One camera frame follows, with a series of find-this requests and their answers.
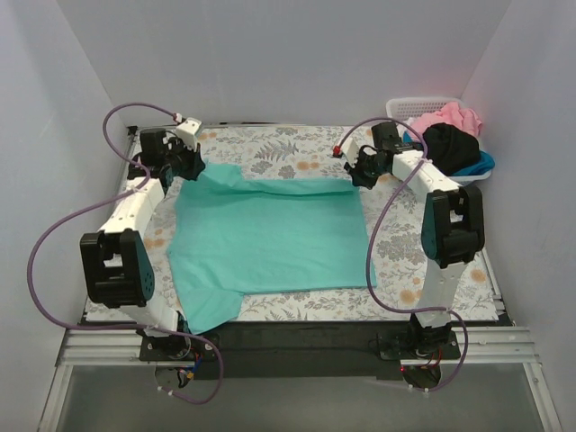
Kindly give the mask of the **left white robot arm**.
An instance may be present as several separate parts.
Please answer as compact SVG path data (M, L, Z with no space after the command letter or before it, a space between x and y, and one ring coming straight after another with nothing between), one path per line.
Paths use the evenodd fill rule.
M80 239L88 297L119 310L158 337L159 328L186 331L183 313L155 294L155 276L143 236L173 181L196 180L205 169L198 136L202 124L187 119L174 130L153 128L140 134L141 152L131 160L125 191L107 222Z

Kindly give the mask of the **teal t shirt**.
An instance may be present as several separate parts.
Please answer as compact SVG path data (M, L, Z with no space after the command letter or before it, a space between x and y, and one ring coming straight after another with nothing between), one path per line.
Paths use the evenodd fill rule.
M362 288L368 235L357 188L342 178L246 179L209 164L183 181L167 250L189 329L239 316L247 295Z

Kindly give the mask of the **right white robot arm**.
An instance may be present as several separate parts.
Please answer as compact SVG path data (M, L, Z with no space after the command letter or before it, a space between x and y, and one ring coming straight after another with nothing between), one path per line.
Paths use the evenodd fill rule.
M356 187L373 188L384 174L401 181L424 201L421 246L427 270L421 297L409 315L407 327L379 339L384 358L401 359L439 355L455 342L452 320L455 293L465 268L485 244L480 189L462 185L451 174L480 156L476 138L444 123L423 132L408 126L413 139L405 142L400 122L387 117L369 119L373 144L362 145L343 136L333 148L344 158L344 169Z

